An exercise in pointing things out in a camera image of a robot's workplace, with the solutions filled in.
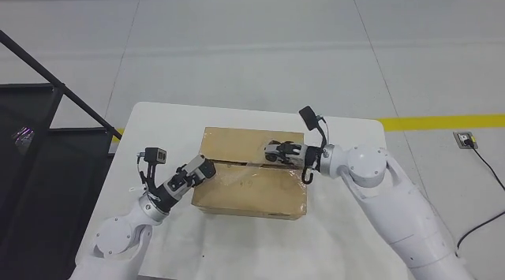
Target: black cable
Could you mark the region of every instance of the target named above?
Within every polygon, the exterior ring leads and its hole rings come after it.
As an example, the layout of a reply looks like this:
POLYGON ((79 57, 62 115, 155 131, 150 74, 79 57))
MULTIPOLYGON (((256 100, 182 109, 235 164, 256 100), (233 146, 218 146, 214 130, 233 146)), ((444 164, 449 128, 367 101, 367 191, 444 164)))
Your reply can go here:
MULTIPOLYGON (((503 186, 502 184, 502 181, 498 178, 498 176, 496 175, 495 171, 493 170, 493 168, 488 164, 488 162, 485 161, 485 159, 479 154, 479 152, 475 149, 475 145, 473 144, 473 141, 471 139, 468 139, 468 140, 464 140, 463 143, 465 145, 468 145, 472 148, 472 150, 477 154, 477 156, 482 160, 482 162, 484 162, 484 164, 486 164, 486 166, 491 170, 493 176, 495 177, 496 181, 498 181, 499 185, 502 187, 503 191, 505 191, 505 186, 503 186)), ((456 244, 456 248, 459 250, 459 246, 461 245, 461 243, 463 242, 463 240, 465 238, 467 238, 471 233, 475 232, 476 230, 479 230, 482 226, 485 226, 486 224, 488 223, 491 223, 493 221, 495 221, 497 218, 501 217, 502 215, 505 215, 505 211, 490 218, 488 221, 484 222, 484 223, 481 223, 479 224, 478 226, 475 226, 474 228, 472 228, 471 230, 469 230, 468 232, 466 232, 458 241, 458 243, 456 244)))
POLYGON ((482 162, 484 162, 484 164, 487 165, 487 167, 489 167, 489 169, 491 170, 492 172, 492 175, 495 177, 496 181, 498 181, 499 185, 502 187, 503 191, 505 191, 505 186, 503 186, 502 184, 502 181, 498 178, 498 176, 496 176, 496 173, 495 171, 493 170, 493 168, 488 164, 488 162, 485 161, 485 159, 482 158, 482 156, 479 154, 479 152, 475 149, 475 147, 472 147, 472 150, 475 152, 475 154, 477 154, 477 156, 482 160, 482 162))
POLYGON ((140 156, 137 156, 137 171, 140 176, 140 181, 142 181, 142 185, 144 185, 147 178, 144 176, 144 172, 142 170, 140 170, 139 165, 140 165, 140 156))
POLYGON ((474 231, 476 231, 476 230, 480 229, 482 226, 485 226, 486 224, 493 222, 494 220, 496 220, 497 218, 499 218, 499 217, 500 217, 500 216, 502 216, 502 215, 505 215, 505 211, 504 211, 504 212, 502 212, 502 213, 500 213, 499 215, 497 215, 497 216, 493 217, 493 218, 490 218, 488 221, 486 221, 486 222, 484 222, 484 223, 482 223, 482 224, 479 224, 478 226, 475 226, 474 228, 472 228, 471 230, 469 230, 468 232, 466 232, 466 233, 465 233, 465 235, 463 235, 463 236, 459 239, 458 244, 456 245, 456 248, 459 250, 459 245, 461 245, 461 243, 463 242, 463 240, 464 240, 467 236, 469 236, 471 233, 473 233, 474 231))

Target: cardboard box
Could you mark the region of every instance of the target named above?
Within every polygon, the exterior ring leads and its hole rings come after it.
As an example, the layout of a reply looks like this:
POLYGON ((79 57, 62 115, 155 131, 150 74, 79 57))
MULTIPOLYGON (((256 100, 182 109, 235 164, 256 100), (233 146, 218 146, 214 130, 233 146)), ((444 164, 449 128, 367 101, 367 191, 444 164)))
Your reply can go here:
POLYGON ((195 188, 192 205, 221 215, 291 220, 305 215, 301 170, 264 159, 264 145, 273 139, 303 143, 303 133, 207 127, 200 153, 215 161, 216 175, 195 188))

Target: yellow floor line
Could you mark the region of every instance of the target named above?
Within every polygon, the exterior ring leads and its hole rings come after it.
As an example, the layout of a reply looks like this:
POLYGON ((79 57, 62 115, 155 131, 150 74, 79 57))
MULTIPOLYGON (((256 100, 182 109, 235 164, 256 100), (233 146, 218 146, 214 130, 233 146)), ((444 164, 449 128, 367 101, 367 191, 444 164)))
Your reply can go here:
POLYGON ((471 114, 465 116, 378 118, 384 131, 425 131, 441 129, 505 128, 505 114, 471 114))

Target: metal stand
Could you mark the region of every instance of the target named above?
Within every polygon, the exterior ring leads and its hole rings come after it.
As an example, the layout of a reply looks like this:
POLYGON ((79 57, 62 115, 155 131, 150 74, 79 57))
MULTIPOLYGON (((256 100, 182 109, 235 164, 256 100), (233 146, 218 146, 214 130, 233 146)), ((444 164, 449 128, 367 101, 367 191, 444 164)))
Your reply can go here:
POLYGON ((73 91, 65 86, 57 77, 55 77, 51 72, 49 72, 43 65, 37 62, 28 52, 26 52, 22 47, 14 42, 7 34, 0 30, 0 43, 7 47, 12 53, 17 55, 24 63, 28 64, 32 69, 34 69, 38 74, 45 78, 49 83, 53 84, 56 88, 63 92, 70 100, 72 100, 76 105, 78 105, 82 110, 92 116, 98 123, 100 123, 107 131, 112 133, 119 140, 121 139, 121 133, 116 130, 109 122, 105 121, 96 111, 94 111, 87 103, 79 98, 73 91))

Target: clear plastic tape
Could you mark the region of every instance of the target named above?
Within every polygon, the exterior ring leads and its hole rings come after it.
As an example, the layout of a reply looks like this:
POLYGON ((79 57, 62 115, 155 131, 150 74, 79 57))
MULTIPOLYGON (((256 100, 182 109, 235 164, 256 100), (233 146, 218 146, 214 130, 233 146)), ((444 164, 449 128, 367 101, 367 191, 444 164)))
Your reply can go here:
POLYGON ((21 154, 25 154, 32 143, 35 132, 29 127, 22 127, 14 133, 11 138, 21 154))
POLYGON ((262 144, 248 148, 252 158, 247 163, 216 161, 217 176, 200 189, 200 201, 206 200, 201 203, 223 208, 233 204, 231 207, 235 209, 268 212, 268 217, 276 218, 304 215, 307 187, 301 182, 302 169, 267 161, 264 148, 272 140, 256 138, 255 143, 262 144))

